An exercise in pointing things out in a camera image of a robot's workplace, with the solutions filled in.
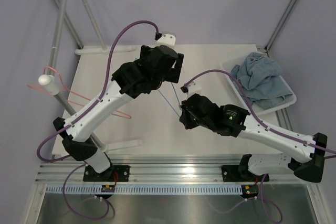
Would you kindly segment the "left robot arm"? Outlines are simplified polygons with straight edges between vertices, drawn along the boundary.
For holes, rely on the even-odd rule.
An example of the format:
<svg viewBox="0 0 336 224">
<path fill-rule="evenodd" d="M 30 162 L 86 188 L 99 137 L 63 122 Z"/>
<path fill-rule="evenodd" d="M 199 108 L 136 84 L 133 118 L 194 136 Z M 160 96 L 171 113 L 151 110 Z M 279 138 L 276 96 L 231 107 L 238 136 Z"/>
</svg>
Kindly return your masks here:
<svg viewBox="0 0 336 224">
<path fill-rule="evenodd" d="M 165 81 L 178 83 L 183 59 L 183 54 L 165 45 L 142 46 L 138 59 L 122 64 L 112 74 L 103 94 L 73 116 L 53 121 L 66 152 L 91 166 L 100 180 L 109 180 L 113 176 L 112 163 L 90 135 L 112 113 L 139 95 L 159 89 Z"/>
</svg>

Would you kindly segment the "pink wire hanger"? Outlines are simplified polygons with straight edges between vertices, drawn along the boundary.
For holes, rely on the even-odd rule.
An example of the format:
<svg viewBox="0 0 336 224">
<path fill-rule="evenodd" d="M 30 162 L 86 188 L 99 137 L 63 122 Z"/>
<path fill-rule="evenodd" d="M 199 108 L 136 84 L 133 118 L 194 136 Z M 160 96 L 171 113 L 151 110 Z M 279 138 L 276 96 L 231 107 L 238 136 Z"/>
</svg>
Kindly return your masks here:
<svg viewBox="0 0 336 224">
<path fill-rule="evenodd" d="M 63 79 L 62 79 L 62 76 L 61 76 L 61 74 L 59 73 L 58 70 L 56 70 L 55 68 L 52 68 L 52 67 L 50 67 L 50 66 L 46 66 L 46 67 L 44 68 L 44 70 L 43 70 L 43 73 L 46 73 L 46 70 L 53 70 L 53 71 L 57 74 L 57 76 L 58 76 L 58 78 L 59 78 L 59 80 L 60 80 L 60 82 L 61 82 L 61 85 L 62 85 L 62 88 L 60 89 L 60 91 L 67 91 L 67 92 L 69 92 L 69 93 L 71 93 L 71 94 L 74 94 L 74 95 L 77 96 L 77 97 L 80 97 L 80 98 L 82 98 L 82 99 L 84 99 L 84 100 L 90 101 L 90 99 L 89 99 L 88 97 L 85 97 L 85 96 L 83 96 L 83 95 L 80 95 L 79 93 L 76 93 L 76 92 L 72 91 L 72 90 L 71 90 L 71 89 L 64 83 L 64 81 L 63 81 Z M 50 93 L 48 93 L 47 91 L 45 91 L 44 88 L 42 88 L 41 86 L 39 86 L 39 85 L 37 85 L 37 84 L 27 84 L 27 86 L 28 86 L 29 88 L 33 89 L 33 90 L 36 90 L 36 91 L 39 91 L 39 92 L 41 92 L 41 93 L 50 95 Z M 128 120 L 132 119 L 132 116 L 131 116 L 130 114 L 124 113 L 124 112 L 119 111 L 119 110 L 116 110 L 116 111 L 115 111 L 114 113 L 112 113 L 111 115 L 113 115 L 113 116 L 117 116 L 117 117 L 120 117 L 120 118 L 124 118 L 124 119 L 128 119 Z"/>
</svg>

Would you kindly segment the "blue wire hanger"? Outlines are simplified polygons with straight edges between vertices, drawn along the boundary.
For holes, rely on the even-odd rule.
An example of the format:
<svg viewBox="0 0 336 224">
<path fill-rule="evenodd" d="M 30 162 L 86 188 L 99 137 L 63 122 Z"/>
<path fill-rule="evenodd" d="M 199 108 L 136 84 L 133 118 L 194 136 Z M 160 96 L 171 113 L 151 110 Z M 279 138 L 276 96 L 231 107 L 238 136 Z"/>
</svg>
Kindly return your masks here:
<svg viewBox="0 0 336 224">
<path fill-rule="evenodd" d="M 162 84 L 162 86 L 158 89 L 158 93 L 174 114 L 177 117 L 180 117 L 182 114 L 181 99 L 175 85 L 172 82 Z"/>
</svg>

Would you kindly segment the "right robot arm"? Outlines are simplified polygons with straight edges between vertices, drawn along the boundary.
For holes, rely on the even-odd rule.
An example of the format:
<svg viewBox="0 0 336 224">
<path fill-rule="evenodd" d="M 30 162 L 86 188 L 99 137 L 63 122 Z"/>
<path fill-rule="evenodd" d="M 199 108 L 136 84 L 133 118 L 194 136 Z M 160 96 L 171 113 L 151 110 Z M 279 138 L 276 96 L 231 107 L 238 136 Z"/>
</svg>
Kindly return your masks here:
<svg viewBox="0 0 336 224">
<path fill-rule="evenodd" d="M 221 136 L 253 140 L 280 152 L 243 155 L 238 167 L 242 179 L 250 180 L 269 173 L 293 173 L 307 182 L 322 181 L 328 139 L 326 135 L 302 135 L 266 125 L 241 107 L 232 104 L 218 106 L 199 94 L 182 101 L 181 109 L 180 122 L 187 130 L 201 126 Z"/>
</svg>

